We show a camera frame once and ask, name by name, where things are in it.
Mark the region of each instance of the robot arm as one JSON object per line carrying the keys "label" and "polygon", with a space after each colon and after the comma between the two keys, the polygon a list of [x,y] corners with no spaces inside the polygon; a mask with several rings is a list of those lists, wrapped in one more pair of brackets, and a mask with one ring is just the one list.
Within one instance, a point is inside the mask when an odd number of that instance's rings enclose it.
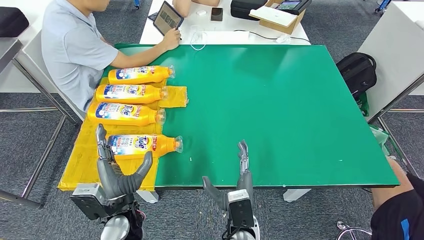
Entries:
{"label": "robot arm", "polygon": [[98,161],[97,170],[107,199],[135,193],[152,167],[152,152],[144,155],[143,163],[131,175],[124,175],[115,161],[113,151],[106,142],[106,130],[99,124],[96,130]]}
{"label": "robot arm", "polygon": [[259,224],[253,215],[251,204],[253,184],[252,173],[249,171],[249,149],[244,140],[238,143],[238,148],[240,177],[237,190],[225,194],[214,187],[207,176],[203,176],[203,189],[222,210],[229,212],[227,229],[222,235],[223,240],[260,240]]}

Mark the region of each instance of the bottle label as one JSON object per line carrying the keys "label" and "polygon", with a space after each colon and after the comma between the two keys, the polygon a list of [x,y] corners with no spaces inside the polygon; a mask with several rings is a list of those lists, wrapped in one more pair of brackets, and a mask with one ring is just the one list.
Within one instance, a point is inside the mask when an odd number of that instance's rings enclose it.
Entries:
{"label": "bottle label", "polygon": [[135,155],[155,151],[157,139],[156,135],[114,135],[108,143],[115,155]]}
{"label": "bottle label", "polygon": [[140,116],[141,110],[142,106],[138,105],[102,102],[97,106],[95,116],[99,119],[136,119]]}
{"label": "bottle label", "polygon": [[141,76],[147,75],[149,72],[152,74],[155,73],[154,66],[141,66],[141,67],[132,67],[132,68],[123,68],[116,70],[116,79],[137,79]]}
{"label": "bottle label", "polygon": [[105,99],[131,99],[143,97],[146,85],[107,85],[104,88]]}

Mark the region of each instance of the black backpack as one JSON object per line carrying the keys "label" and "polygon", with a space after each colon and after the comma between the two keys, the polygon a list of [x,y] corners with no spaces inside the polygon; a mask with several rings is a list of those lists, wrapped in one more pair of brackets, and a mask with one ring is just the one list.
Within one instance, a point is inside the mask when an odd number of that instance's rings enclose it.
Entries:
{"label": "black backpack", "polygon": [[0,6],[0,38],[15,38],[29,25],[28,19],[18,8]]}
{"label": "black backpack", "polygon": [[376,60],[368,54],[351,53],[336,66],[355,100],[377,83]]}
{"label": "black backpack", "polygon": [[230,4],[231,16],[239,19],[259,21],[258,18],[249,16],[252,9],[257,10],[264,6],[267,0],[232,0]]}

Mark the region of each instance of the leg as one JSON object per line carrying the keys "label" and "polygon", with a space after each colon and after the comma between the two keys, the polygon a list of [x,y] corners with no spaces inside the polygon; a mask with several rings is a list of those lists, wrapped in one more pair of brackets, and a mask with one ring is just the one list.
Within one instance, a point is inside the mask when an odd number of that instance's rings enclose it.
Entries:
{"label": "leg", "polygon": [[307,192],[309,192],[310,188],[305,189],[288,189],[282,196],[284,198],[284,201],[286,202],[293,202],[298,200],[300,197],[305,195]]}
{"label": "leg", "polygon": [[414,190],[399,164],[387,158],[400,182],[393,188],[372,188],[375,212],[371,218],[372,239],[424,239],[423,199]]}
{"label": "leg", "polygon": [[159,201],[159,195],[155,191],[138,190],[137,193],[148,203],[154,204]]}
{"label": "leg", "polygon": [[401,166],[399,166],[399,164],[390,157],[387,157],[387,161],[399,180],[400,185],[393,188],[372,188],[372,202],[375,210],[394,196],[414,189]]}

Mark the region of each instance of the gray carpet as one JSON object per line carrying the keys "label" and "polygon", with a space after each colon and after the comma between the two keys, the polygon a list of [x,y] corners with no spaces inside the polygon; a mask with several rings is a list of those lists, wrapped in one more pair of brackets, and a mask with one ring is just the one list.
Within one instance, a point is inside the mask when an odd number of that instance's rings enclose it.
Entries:
{"label": "gray carpet", "polygon": [[[138,43],[150,1],[135,11],[131,1],[111,1],[96,13],[97,25],[111,43]],[[357,50],[379,17],[372,0],[314,0],[302,24],[313,44],[324,44],[335,61]],[[42,107],[39,94],[0,94],[0,108]],[[409,96],[402,107],[424,108],[424,96]],[[20,194],[59,121],[57,112],[0,113],[0,189]],[[424,176],[424,118],[422,114],[390,113],[385,117],[398,141]],[[69,200],[70,192],[56,188],[72,151],[79,128],[68,122],[36,182],[30,199],[42,201],[31,210],[0,200],[2,240],[99,239],[101,226],[88,220]],[[202,190],[159,191],[160,201],[144,203],[147,239],[216,240],[225,229],[223,212]],[[264,240],[329,240],[336,221],[369,228],[371,195],[361,189],[314,189],[298,201],[283,201],[283,190],[254,190],[254,210]]]}

